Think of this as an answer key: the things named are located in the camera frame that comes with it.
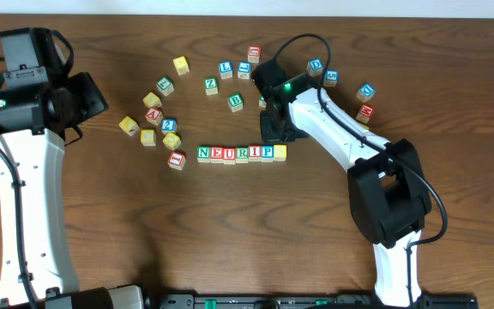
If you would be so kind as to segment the yellow S block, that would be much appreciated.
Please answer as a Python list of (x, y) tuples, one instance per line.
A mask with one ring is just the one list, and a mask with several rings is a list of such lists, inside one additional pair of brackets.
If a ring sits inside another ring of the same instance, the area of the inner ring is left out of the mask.
[(274, 161), (285, 161), (287, 158), (287, 146), (285, 144), (274, 145)]

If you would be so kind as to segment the blue P block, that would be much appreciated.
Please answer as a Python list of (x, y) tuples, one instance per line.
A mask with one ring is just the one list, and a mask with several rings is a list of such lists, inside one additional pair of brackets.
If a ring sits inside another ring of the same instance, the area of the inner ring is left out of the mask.
[(261, 146), (261, 161), (272, 162), (274, 160), (274, 146), (262, 145)]

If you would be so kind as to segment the green R block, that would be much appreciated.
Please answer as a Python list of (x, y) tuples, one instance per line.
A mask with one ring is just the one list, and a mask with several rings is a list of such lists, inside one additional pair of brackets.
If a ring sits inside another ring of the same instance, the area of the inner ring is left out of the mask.
[(239, 163), (248, 163), (249, 162), (249, 148), (248, 147), (238, 147), (238, 148), (236, 148), (235, 161), (236, 161), (237, 164), (239, 164)]

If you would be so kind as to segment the red E block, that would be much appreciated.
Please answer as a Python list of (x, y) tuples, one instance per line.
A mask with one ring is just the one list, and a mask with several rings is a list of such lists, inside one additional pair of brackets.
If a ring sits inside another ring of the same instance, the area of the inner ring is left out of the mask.
[(223, 162), (224, 155), (223, 155), (224, 148), (220, 146), (213, 146), (210, 148), (210, 154), (209, 154), (209, 159), (211, 163), (216, 163), (220, 164)]

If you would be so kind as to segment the green N block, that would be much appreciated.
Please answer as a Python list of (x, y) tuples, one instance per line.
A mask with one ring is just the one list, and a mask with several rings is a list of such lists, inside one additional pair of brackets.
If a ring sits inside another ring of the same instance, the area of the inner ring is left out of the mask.
[(197, 161), (200, 163), (210, 163), (210, 152), (211, 148), (209, 146), (199, 146), (196, 151)]

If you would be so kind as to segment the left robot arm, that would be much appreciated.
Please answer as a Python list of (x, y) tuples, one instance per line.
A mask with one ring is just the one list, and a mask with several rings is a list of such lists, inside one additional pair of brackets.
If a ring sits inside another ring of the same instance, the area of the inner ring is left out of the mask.
[(0, 34), (0, 308), (145, 308), (142, 289), (81, 290), (63, 218), (65, 132), (108, 105), (92, 77), (73, 73), (74, 52), (58, 31)]

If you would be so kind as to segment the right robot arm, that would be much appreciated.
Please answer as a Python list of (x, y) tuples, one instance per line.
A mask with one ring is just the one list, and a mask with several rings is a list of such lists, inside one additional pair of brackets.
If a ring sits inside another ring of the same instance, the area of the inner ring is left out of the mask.
[(267, 103), (261, 114), (264, 142), (311, 136), (346, 171), (352, 218), (373, 245), (376, 297), (385, 306), (415, 303), (421, 295), (417, 254), (406, 249), (420, 239), (431, 211), (415, 147), (405, 139), (391, 143), (362, 127), (307, 73), (290, 77), (271, 59), (251, 78)]

